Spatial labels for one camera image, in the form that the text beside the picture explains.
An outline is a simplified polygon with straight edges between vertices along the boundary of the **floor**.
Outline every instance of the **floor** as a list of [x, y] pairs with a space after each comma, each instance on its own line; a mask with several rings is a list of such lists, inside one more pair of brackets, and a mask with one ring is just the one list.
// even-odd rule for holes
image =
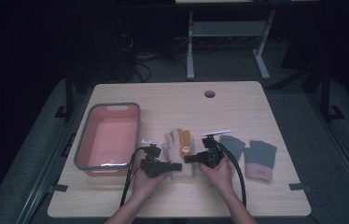
[[[281, 68], [288, 42], [269, 41], [263, 57], [271, 78], [259, 76], [251, 49], [258, 39], [220, 40], [220, 44], [200, 42], [194, 55], [195, 82], [255, 80], [267, 87], [289, 77], [297, 70]], [[154, 52], [146, 49], [140, 59]], [[157, 57], [138, 65], [138, 76], [129, 82], [187, 81], [185, 51], [171, 57]], [[349, 171], [329, 127], [343, 140], [349, 152], [349, 96], [335, 80], [331, 82], [330, 103], [339, 107], [345, 119], [327, 123], [321, 118], [315, 93], [302, 91], [305, 77], [280, 90], [266, 90], [286, 146], [305, 190], [312, 213], [308, 217], [257, 217], [258, 223], [349, 223]], [[58, 108], [65, 105], [64, 80], [60, 81], [42, 108], [20, 153], [0, 187], [0, 223], [102, 223], [105, 218], [52, 218], [47, 214], [52, 193], [49, 186], [59, 178], [69, 149], [69, 139], [77, 132], [91, 90], [75, 92], [75, 112], [65, 121], [54, 118]], [[176, 220], [191, 223], [231, 223], [229, 218]], [[134, 223], [174, 223], [171, 219], [136, 219]]]

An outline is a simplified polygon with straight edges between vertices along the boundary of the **pink tray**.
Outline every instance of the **pink tray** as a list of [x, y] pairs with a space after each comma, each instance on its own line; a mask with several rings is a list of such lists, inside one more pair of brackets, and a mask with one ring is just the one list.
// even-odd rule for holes
[[139, 123], [136, 103], [93, 106], [77, 147], [76, 167], [88, 175], [126, 175]]

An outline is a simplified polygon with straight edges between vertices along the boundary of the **round hole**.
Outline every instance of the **round hole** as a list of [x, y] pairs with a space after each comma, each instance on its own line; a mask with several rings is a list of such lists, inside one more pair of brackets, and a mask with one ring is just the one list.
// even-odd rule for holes
[[206, 92], [204, 93], [204, 96], [206, 96], [207, 98], [213, 98], [213, 97], [216, 96], [216, 93], [213, 92], [213, 91], [206, 91]]

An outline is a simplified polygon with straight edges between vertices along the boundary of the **white glove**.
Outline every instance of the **white glove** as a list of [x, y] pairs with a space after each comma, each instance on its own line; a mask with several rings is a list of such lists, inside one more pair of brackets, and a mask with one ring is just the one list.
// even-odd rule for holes
[[184, 163], [184, 156], [193, 154], [193, 138], [188, 130], [174, 129], [165, 135], [166, 143], [162, 144], [167, 161], [182, 164], [182, 170], [172, 171], [172, 179], [190, 179], [194, 177], [193, 163]]

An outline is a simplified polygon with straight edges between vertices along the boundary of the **gray carpet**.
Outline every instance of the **gray carpet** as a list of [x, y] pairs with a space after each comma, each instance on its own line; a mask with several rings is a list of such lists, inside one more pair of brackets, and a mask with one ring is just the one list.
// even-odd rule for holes
[[[252, 58], [251, 49], [257, 41], [239, 41], [235, 46], [221, 47], [212, 53], [196, 53], [194, 81], [242, 81], [256, 80], [269, 86], [288, 77], [294, 70], [282, 69], [281, 61], [287, 43], [269, 42], [263, 57], [272, 78], [263, 80]], [[151, 60], [144, 65], [151, 69], [148, 82], [186, 81], [184, 52], [172, 58]], [[147, 70], [138, 67], [147, 77]], [[272, 112], [286, 142], [290, 156], [299, 174], [300, 182], [309, 187], [307, 198], [312, 207], [309, 217], [257, 217], [258, 223], [349, 223], [349, 174], [335, 145], [319, 118], [311, 98], [318, 100], [318, 92], [307, 95], [301, 91], [304, 77], [280, 91], [266, 91]], [[138, 82], [133, 77], [131, 82]], [[39, 174], [53, 148], [57, 148], [54, 166], [49, 173], [49, 183], [59, 177], [65, 157], [61, 157], [71, 133], [77, 131], [89, 94], [77, 94], [77, 109], [68, 122], [54, 118], [59, 106], [64, 105], [64, 83], [60, 82], [46, 106], [41, 111], [35, 126], [26, 138], [21, 151], [9, 170], [0, 188], [0, 223], [15, 223], [27, 203]], [[333, 120], [332, 124], [349, 148], [349, 97], [336, 82], [332, 83], [331, 102], [337, 105], [346, 119]], [[31, 223], [102, 223], [102, 218], [51, 218], [47, 209], [52, 194], [42, 194]], [[136, 219], [134, 223], [171, 223], [167, 219]], [[189, 219], [188, 224], [231, 223], [228, 218]]]

